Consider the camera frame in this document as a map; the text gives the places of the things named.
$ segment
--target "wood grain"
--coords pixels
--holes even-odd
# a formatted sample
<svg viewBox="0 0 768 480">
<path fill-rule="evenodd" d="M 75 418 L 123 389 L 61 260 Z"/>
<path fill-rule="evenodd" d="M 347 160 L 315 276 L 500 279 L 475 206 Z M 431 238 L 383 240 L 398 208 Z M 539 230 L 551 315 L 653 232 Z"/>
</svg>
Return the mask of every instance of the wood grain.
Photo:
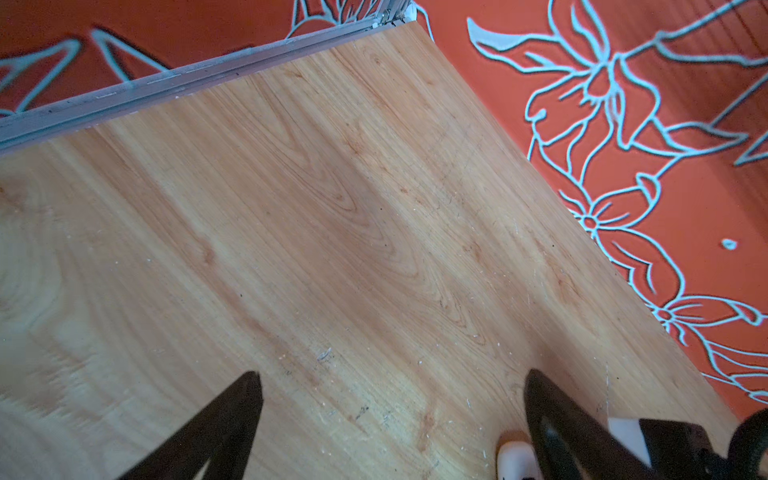
<svg viewBox="0 0 768 480">
<path fill-rule="evenodd" d="M 531 367 L 601 420 L 735 426 L 416 24 L 0 186 L 1 477 L 119 475 L 247 369 L 251 478 L 494 478 Z"/>
</svg>

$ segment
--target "white floral outline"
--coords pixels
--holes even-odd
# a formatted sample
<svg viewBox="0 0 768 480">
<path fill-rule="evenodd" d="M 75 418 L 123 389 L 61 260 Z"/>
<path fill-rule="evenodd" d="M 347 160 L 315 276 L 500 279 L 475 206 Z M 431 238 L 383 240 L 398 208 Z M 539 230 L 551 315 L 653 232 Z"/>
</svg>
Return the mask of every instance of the white floral outline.
<svg viewBox="0 0 768 480">
<path fill-rule="evenodd" d="M 142 61 L 143 63 L 149 65 L 150 67 L 157 69 L 158 71 L 169 70 L 168 67 L 161 64 L 159 61 L 154 60 L 152 57 L 146 55 L 142 51 L 139 51 L 134 46 L 129 45 L 128 43 L 115 37 L 108 31 L 101 30 L 100 28 L 94 28 L 93 30 L 91 30 L 91 39 L 94 41 L 96 46 L 98 46 L 98 49 L 101 52 L 101 55 L 104 57 L 104 60 L 107 62 L 107 65 L 109 65 L 109 68 L 112 70 L 112 73 L 114 73 L 115 76 L 118 77 L 122 82 L 131 81 L 131 77 L 128 76 L 128 73 L 120 66 L 117 59 L 115 59 L 114 55 L 112 54 L 112 51 L 110 50 L 110 46 L 112 48 L 117 48 L 118 50 L 122 50 L 123 52 L 129 54 L 130 56 L 136 58 L 137 60 Z"/>
<path fill-rule="evenodd" d="M 51 82 L 53 82 L 53 80 L 56 79 L 56 77 L 69 66 L 70 63 L 72 63 L 72 60 L 78 55 L 80 47 L 79 40 L 75 38 L 66 38 L 52 47 L 44 48 L 30 54 L 0 58 L 0 68 L 8 68 L 8 73 L 6 73 L 2 81 L 0 81 L 0 91 L 3 91 L 13 83 L 20 74 L 38 61 L 44 58 L 49 58 L 62 51 L 65 53 L 64 57 L 58 61 L 58 63 L 37 84 L 35 84 L 34 87 L 32 87 L 24 98 L 22 98 L 16 106 L 16 109 L 0 109 L 0 115 L 7 116 L 25 111 L 29 104 L 40 95 L 40 92 L 45 90 Z"/>
<path fill-rule="evenodd" d="M 294 0 L 291 27 L 286 38 L 291 38 L 296 31 L 307 22 L 323 20 L 332 25 L 344 25 L 350 22 L 362 20 L 370 15 L 375 15 L 381 0 L 358 0 L 360 3 L 355 8 L 354 0 L 320 0 L 323 7 L 322 14 L 310 14 L 308 0 Z"/>
<path fill-rule="evenodd" d="M 709 340 L 705 335 L 707 329 L 728 323 L 743 322 L 749 326 L 757 327 L 763 324 L 766 315 L 750 305 L 722 296 L 687 293 L 685 276 L 666 250 L 652 237 L 635 230 L 635 227 L 658 205 L 662 190 L 661 178 L 674 165 L 687 158 L 716 153 L 747 141 L 748 133 L 724 131 L 719 129 L 717 125 L 736 106 L 743 103 L 752 93 L 766 83 L 768 81 L 768 74 L 765 74 L 746 89 L 710 122 L 688 121 L 665 125 L 657 116 L 662 101 L 659 89 L 651 82 L 635 74 L 627 63 L 628 59 L 653 48 L 661 56 L 671 61 L 732 63 L 745 68 L 768 65 L 768 57 L 750 59 L 740 55 L 682 55 L 672 51 L 665 43 L 707 25 L 724 13 L 735 9 L 749 0 L 732 0 L 683 28 L 676 31 L 659 31 L 652 39 L 630 51 L 623 52 L 611 51 L 607 32 L 589 0 L 577 1 L 581 2 L 593 23 L 595 31 L 591 31 L 579 22 L 575 13 L 575 4 L 571 4 L 571 27 L 574 32 L 581 35 L 590 45 L 593 58 L 587 58 L 580 54 L 559 32 L 552 15 L 554 0 L 549 0 L 547 10 L 551 33 L 528 33 L 523 35 L 497 33 L 485 30 L 477 25 L 472 18 L 467 18 L 469 40 L 484 57 L 509 65 L 522 74 L 560 73 L 562 75 L 558 80 L 534 91 L 528 99 L 524 110 L 525 120 L 531 125 L 532 132 L 528 159 L 531 160 L 531 156 L 536 150 L 549 167 L 565 177 L 581 194 L 581 198 L 573 198 L 569 197 L 562 190 L 558 191 L 576 220 L 591 235 L 608 259 L 613 264 L 627 271 L 630 286 L 646 303 L 665 330 L 669 334 L 676 333 L 677 340 L 683 346 L 688 346 L 688 339 L 690 337 L 700 342 L 706 351 L 713 372 L 702 372 L 702 375 L 708 379 L 736 387 L 745 392 L 751 399 L 768 404 L 768 392 L 766 391 L 768 389 L 768 367 L 754 362 L 738 360 L 743 358 L 759 358 L 764 361 L 768 359 L 768 353 L 748 352 L 743 349 L 733 348 L 732 346 L 725 346 Z M 419 11 L 429 21 L 429 15 L 426 10 L 419 6 Z M 543 41 L 559 46 L 564 52 L 569 54 L 577 66 L 558 64 L 532 51 L 525 52 L 525 57 L 533 63 L 530 66 L 521 65 L 512 58 L 503 55 L 503 53 L 521 47 L 529 41 Z M 591 82 L 603 71 L 607 73 L 610 87 L 603 94 L 591 94 L 589 89 Z M 635 128 L 627 128 L 626 125 L 627 97 L 621 84 L 617 81 L 617 72 L 620 72 L 624 78 L 629 80 L 634 88 L 643 88 L 654 99 L 654 106 L 650 113 Z M 545 138 L 538 129 L 538 123 L 547 117 L 548 112 L 545 109 L 532 111 L 531 106 L 538 96 L 564 86 L 568 86 L 569 89 L 559 99 L 580 94 L 580 104 L 588 104 L 591 110 L 582 119 L 576 121 L 564 131 L 552 138 Z M 590 150 L 590 153 L 584 159 L 581 169 L 575 171 L 574 161 L 571 158 L 574 147 L 582 141 L 589 124 L 598 116 L 602 116 L 606 120 L 608 133 L 602 141 Z M 665 147 L 651 147 L 639 141 L 638 137 L 645 128 L 655 128 L 660 137 L 664 139 Z M 710 137 L 716 138 L 718 142 L 713 147 L 695 148 L 675 141 L 673 138 L 674 132 L 686 128 L 697 129 Z M 547 147 L 568 138 L 570 138 L 570 141 L 568 142 L 565 158 L 560 159 L 562 161 L 558 163 L 548 156 Z M 754 140 L 739 156 L 734 165 L 739 166 L 768 157 L 768 153 L 754 154 L 757 148 L 766 140 L 768 140 L 768 131 Z M 616 145 L 623 151 L 637 149 L 666 159 L 666 162 L 654 174 L 637 173 L 635 185 L 613 190 L 593 199 L 584 186 L 584 179 L 592 158 L 611 141 L 615 141 Z M 612 199 L 618 199 L 628 194 L 642 195 L 646 207 L 640 212 L 613 214 L 610 211 L 613 205 Z M 652 256 L 656 258 L 644 257 L 637 252 L 631 252 L 615 240 L 611 241 L 610 238 L 607 238 L 608 233 L 629 235 L 635 240 L 639 240 L 647 248 L 647 251 L 652 252 Z M 667 292 L 666 296 L 657 292 L 653 281 L 654 267 L 657 270 L 661 268 L 667 274 L 677 278 L 677 288 L 675 291 Z M 698 314 L 697 309 L 701 308 L 705 303 L 716 303 L 720 307 L 721 312 L 728 313 L 720 313 L 717 318 L 707 318 L 705 315 Z M 765 379 L 765 381 L 761 383 L 761 388 L 755 389 L 744 385 L 745 379 Z"/>
</svg>

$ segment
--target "white shoe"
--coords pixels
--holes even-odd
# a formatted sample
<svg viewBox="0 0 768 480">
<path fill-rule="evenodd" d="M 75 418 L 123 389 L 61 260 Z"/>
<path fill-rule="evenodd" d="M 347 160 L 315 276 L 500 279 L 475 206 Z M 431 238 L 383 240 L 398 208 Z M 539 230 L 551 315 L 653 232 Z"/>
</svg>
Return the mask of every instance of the white shoe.
<svg viewBox="0 0 768 480">
<path fill-rule="evenodd" d="M 525 442 L 507 442 L 498 450 L 496 459 L 498 480 L 544 480 L 538 469 L 533 447 Z"/>
</svg>

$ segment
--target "flower design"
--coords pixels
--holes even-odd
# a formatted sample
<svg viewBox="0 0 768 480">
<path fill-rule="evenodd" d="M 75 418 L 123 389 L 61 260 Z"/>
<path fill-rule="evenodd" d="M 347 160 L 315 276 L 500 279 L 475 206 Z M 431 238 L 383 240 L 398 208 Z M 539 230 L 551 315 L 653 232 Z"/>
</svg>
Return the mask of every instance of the flower design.
<svg viewBox="0 0 768 480">
<path fill-rule="evenodd" d="M 524 74 L 560 75 L 557 80 L 534 91 L 525 106 L 525 120 L 531 124 L 533 133 L 531 151 L 536 144 L 550 147 L 559 141 L 568 140 L 566 165 L 563 168 L 571 174 L 571 152 L 578 143 L 584 141 L 590 123 L 598 116 L 608 125 L 608 131 L 604 137 L 591 140 L 592 144 L 587 149 L 590 153 L 582 167 L 583 174 L 592 157 L 611 139 L 614 139 L 623 151 L 636 148 L 659 157 L 668 157 L 672 164 L 683 158 L 712 154 L 734 147 L 746 140 L 748 135 L 745 133 L 723 131 L 713 124 L 688 121 L 665 125 L 657 116 L 661 106 L 658 88 L 636 75 L 629 65 L 629 60 L 635 55 L 653 46 L 662 47 L 664 44 L 659 40 L 629 52 L 611 51 L 605 27 L 589 0 L 581 0 L 581 7 L 591 22 L 590 28 L 579 20 L 576 4 L 571 5 L 570 27 L 578 38 L 569 41 L 563 33 L 566 29 L 557 26 L 553 7 L 554 0 L 549 0 L 547 16 L 551 34 L 548 35 L 502 34 L 483 29 L 471 18 L 467 19 L 469 39 L 486 58 L 506 63 Z M 588 45 L 586 51 L 579 51 L 575 46 L 577 41 Z M 510 55 L 523 45 L 544 49 L 549 47 L 549 51 L 552 45 L 556 45 L 567 56 L 558 63 L 544 52 L 527 50 L 523 57 L 529 65 L 523 65 L 521 60 Z M 632 104 L 633 111 L 630 112 L 630 99 L 648 97 L 653 98 L 652 103 L 635 101 Z M 562 128 L 560 126 L 564 123 L 564 118 L 560 113 L 564 109 L 558 107 L 564 104 L 587 107 L 571 109 L 575 113 L 565 114 L 570 115 L 570 125 Z M 550 110 L 558 112 L 558 122 L 554 129 L 544 125 Z M 648 128 L 653 131 L 646 133 L 647 140 L 643 141 L 641 135 Z M 694 147 L 685 144 L 682 141 L 684 137 L 692 138 L 693 143 L 700 143 L 695 141 L 698 138 L 708 137 L 710 141 L 707 143 L 710 145 Z"/>
<path fill-rule="evenodd" d="M 131 80 L 131 76 L 128 72 L 121 67 L 120 62 L 114 56 L 113 49 L 115 51 L 122 51 L 126 55 L 130 55 L 135 60 L 145 63 L 147 66 L 158 70 L 168 71 L 168 68 L 162 65 L 160 62 L 154 60 L 149 55 L 146 55 L 138 48 L 128 44 L 116 37 L 115 35 L 105 31 L 101 28 L 93 28 L 91 30 L 91 40 L 98 47 L 99 52 L 104 58 L 107 66 L 114 72 L 115 77 L 120 81 L 126 82 Z M 59 58 L 55 65 L 46 73 L 46 75 L 32 85 L 32 88 L 26 95 L 16 103 L 13 108 L 0 108 L 0 116 L 8 116 L 26 111 L 30 104 L 33 104 L 37 96 L 48 88 L 56 78 L 75 61 L 80 50 L 83 48 L 81 40 L 77 38 L 66 38 L 61 40 L 56 45 L 42 50 L 35 51 L 26 55 L 19 55 L 16 57 L 0 58 L 0 70 L 7 68 L 8 71 L 0 81 L 0 94 L 6 91 L 6 88 L 14 86 L 14 83 L 18 80 L 20 75 L 23 75 L 33 65 L 40 61 L 50 60 L 52 58 Z"/>
<path fill-rule="evenodd" d="M 381 5 L 381 0 L 359 0 L 359 4 L 351 0 L 319 0 L 320 10 L 310 6 L 310 0 L 294 0 L 291 29 L 286 38 L 298 35 L 300 29 L 309 23 L 325 24 L 323 28 L 334 25 L 344 25 L 350 22 L 363 20 L 371 15 L 376 15 Z"/>
<path fill-rule="evenodd" d="M 628 51 L 614 51 L 589 0 L 570 5 L 556 15 L 549 0 L 549 33 L 509 34 L 489 31 L 467 18 L 470 42 L 485 58 L 501 62 L 521 74 L 542 74 L 547 84 L 535 89 L 523 111 L 531 127 L 528 159 L 543 162 L 545 176 L 579 224 L 608 259 L 625 272 L 627 282 L 646 303 L 665 330 L 673 335 L 708 379 L 744 391 L 768 403 L 768 353 L 734 348 L 712 338 L 728 331 L 763 324 L 766 316 L 745 303 L 721 296 L 687 292 L 683 272 L 654 238 L 641 231 L 642 222 L 662 198 L 662 177 L 683 159 L 746 147 L 749 134 L 718 128 L 740 103 L 768 81 L 768 74 L 721 111 L 712 121 L 665 124 L 658 116 L 659 89 L 636 74 L 632 59 L 651 49 L 674 62 L 721 63 L 755 68 L 768 57 L 741 55 L 684 55 L 670 42 L 717 20 L 748 0 L 733 0 L 676 31 L 659 31 Z M 736 165 L 768 157 L 760 145 L 768 132 L 753 141 Z M 644 166 L 631 182 L 596 193 L 587 184 L 590 165 L 612 147 L 610 161 L 621 162 L 643 154 Z M 765 346 L 755 345 L 763 350 Z"/>
</svg>

